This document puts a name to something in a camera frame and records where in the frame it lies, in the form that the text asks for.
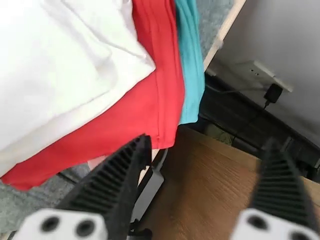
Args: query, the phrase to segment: gray carpet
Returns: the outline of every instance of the gray carpet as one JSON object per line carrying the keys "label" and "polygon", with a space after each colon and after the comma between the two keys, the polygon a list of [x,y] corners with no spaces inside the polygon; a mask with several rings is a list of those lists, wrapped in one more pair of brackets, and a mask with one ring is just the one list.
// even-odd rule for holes
{"label": "gray carpet", "polygon": [[200,13],[200,42],[203,59],[207,56],[220,26],[234,5],[234,0],[196,0]]}
{"label": "gray carpet", "polygon": [[[63,173],[79,181],[89,171],[88,165],[82,164],[66,169]],[[26,216],[41,208],[56,206],[72,188],[72,184],[57,176],[29,191],[18,191],[0,182],[0,233],[17,230]]]}

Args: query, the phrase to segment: power adapter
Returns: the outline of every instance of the power adapter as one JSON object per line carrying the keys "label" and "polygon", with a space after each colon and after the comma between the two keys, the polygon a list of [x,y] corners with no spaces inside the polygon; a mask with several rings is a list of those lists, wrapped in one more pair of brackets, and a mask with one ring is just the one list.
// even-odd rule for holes
{"label": "power adapter", "polygon": [[266,91],[264,98],[266,99],[267,103],[275,104],[278,101],[283,90],[284,89],[282,87],[273,83]]}

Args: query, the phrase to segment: electrical cord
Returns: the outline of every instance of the electrical cord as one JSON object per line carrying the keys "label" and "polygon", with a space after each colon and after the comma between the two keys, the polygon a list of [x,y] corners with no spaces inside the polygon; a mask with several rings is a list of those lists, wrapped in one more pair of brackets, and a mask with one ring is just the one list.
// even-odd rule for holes
{"label": "electrical cord", "polygon": [[250,124],[252,124],[255,120],[257,120],[261,116],[261,114],[266,110],[266,108],[269,106],[269,104],[270,104],[270,102],[267,100],[264,104],[264,108],[261,111],[259,111],[254,117],[249,119],[242,127],[240,127],[238,129],[238,131],[235,132],[234,137],[231,141],[232,146],[234,145],[234,141],[238,137],[238,135],[240,133],[242,133],[244,130],[246,130],[250,126]]}
{"label": "electrical cord", "polygon": [[219,93],[219,94],[233,94],[233,93],[240,93],[240,92],[245,92],[245,91],[265,91],[266,89],[264,88],[257,88],[257,87],[249,87],[249,88],[243,88],[243,89],[238,89],[238,90],[227,90],[227,91],[221,91],[218,90],[208,84],[205,85],[208,89]]}
{"label": "electrical cord", "polygon": [[[210,119],[208,116],[205,116],[201,113],[199,113],[199,117],[202,118],[203,120],[207,121],[208,123],[210,124],[213,124],[215,125],[216,127],[220,128],[221,130],[225,131],[226,133],[230,134],[230,135],[234,135],[234,133],[228,129],[228,128],[225,128],[223,126],[221,126],[220,124],[218,124],[216,121],[213,121],[212,119]],[[247,143],[248,145],[256,148],[256,149],[259,149],[259,146],[258,145],[255,145],[254,143],[250,142],[250,141],[247,141],[246,139],[243,139],[241,137],[239,137],[242,141],[244,141],[245,143]]]}
{"label": "electrical cord", "polygon": [[65,175],[65,174],[62,173],[62,172],[58,172],[56,175],[57,175],[59,178],[65,180],[66,182],[68,182],[68,183],[70,183],[70,184],[72,184],[72,185],[76,185],[76,184],[77,184],[77,182],[76,182],[75,180],[71,179],[70,177],[68,177],[67,175]]}
{"label": "electrical cord", "polygon": [[154,168],[154,170],[160,172],[160,170],[161,170],[161,168],[162,168],[162,166],[163,166],[163,164],[164,164],[164,162],[165,162],[165,160],[166,160],[166,157],[167,157],[167,155],[168,155],[168,151],[169,151],[169,148],[166,148],[166,149],[164,150],[164,153],[163,153],[163,155],[162,155],[162,158],[161,158],[160,162],[158,163],[158,165]]}

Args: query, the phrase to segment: screw hole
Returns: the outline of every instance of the screw hole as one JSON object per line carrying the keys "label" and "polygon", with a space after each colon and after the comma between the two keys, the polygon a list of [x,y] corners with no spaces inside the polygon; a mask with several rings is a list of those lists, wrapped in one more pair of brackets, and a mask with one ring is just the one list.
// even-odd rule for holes
{"label": "screw hole", "polygon": [[267,225],[266,221],[263,218],[261,218],[260,216],[255,216],[255,215],[251,216],[248,218],[247,222],[257,229],[261,229],[261,230],[268,229],[268,225]]}
{"label": "screw hole", "polygon": [[310,240],[309,237],[302,232],[293,232],[291,234],[291,239],[292,240]]}
{"label": "screw hole", "polygon": [[59,225],[59,218],[52,216],[47,218],[41,225],[41,230],[45,233],[52,232]]}
{"label": "screw hole", "polygon": [[95,230],[95,223],[92,220],[84,220],[76,227],[76,234],[79,237],[87,237]]}

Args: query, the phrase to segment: wooden floor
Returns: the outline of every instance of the wooden floor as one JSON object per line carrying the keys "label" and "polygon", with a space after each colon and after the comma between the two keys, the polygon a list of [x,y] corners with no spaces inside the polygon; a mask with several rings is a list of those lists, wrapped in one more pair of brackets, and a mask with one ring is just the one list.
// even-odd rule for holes
{"label": "wooden floor", "polygon": [[[180,128],[162,168],[165,182],[142,220],[152,240],[227,240],[246,208],[259,160]],[[320,185],[305,181],[320,213]]]}

